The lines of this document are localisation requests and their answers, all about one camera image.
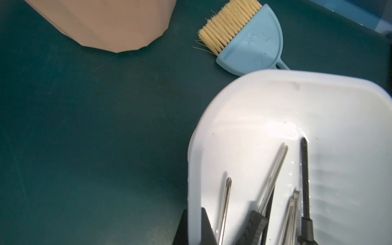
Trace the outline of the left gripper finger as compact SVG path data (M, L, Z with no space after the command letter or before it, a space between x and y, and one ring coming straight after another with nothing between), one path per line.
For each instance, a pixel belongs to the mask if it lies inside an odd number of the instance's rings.
M183 210L173 245L188 245L188 214ZM215 234L204 207L201 208L201 245L217 245Z

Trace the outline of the white plastic storage box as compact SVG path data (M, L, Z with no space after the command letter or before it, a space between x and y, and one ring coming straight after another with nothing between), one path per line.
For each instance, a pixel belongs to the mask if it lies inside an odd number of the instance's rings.
M282 145L288 153L273 197L267 244L279 243L289 198L302 188L300 141L308 141L310 216L320 245L392 242L392 99L373 82L293 70L261 70L224 88L188 148L188 242L200 212L217 227L232 179L224 244L257 210Z

